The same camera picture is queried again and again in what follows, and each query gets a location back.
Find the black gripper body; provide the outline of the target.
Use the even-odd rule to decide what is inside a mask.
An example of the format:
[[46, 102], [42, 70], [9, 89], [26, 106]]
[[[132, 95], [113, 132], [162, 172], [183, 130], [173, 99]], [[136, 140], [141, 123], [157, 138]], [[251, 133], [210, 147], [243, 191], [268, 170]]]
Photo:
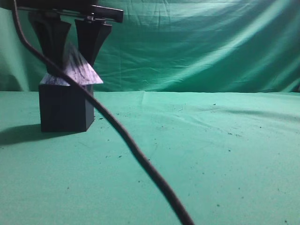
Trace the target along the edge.
[[109, 20], [122, 23], [122, 9], [101, 6], [98, 0], [2, 0], [0, 7], [27, 11], [37, 15], [65, 15], [92, 20]]

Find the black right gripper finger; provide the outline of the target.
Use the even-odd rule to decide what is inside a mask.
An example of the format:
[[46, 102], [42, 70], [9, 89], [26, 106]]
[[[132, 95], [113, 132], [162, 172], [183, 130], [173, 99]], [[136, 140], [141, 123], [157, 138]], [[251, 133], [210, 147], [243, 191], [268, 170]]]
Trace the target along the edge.
[[71, 24], [62, 21], [58, 13], [29, 13], [28, 18], [43, 55], [63, 69], [65, 43]]

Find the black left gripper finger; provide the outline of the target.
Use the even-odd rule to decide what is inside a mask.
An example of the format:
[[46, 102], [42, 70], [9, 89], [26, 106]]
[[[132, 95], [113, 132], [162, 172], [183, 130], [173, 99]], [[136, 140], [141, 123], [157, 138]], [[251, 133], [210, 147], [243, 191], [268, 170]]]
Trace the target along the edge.
[[78, 49], [93, 67], [101, 46], [112, 31], [104, 21], [75, 20]]

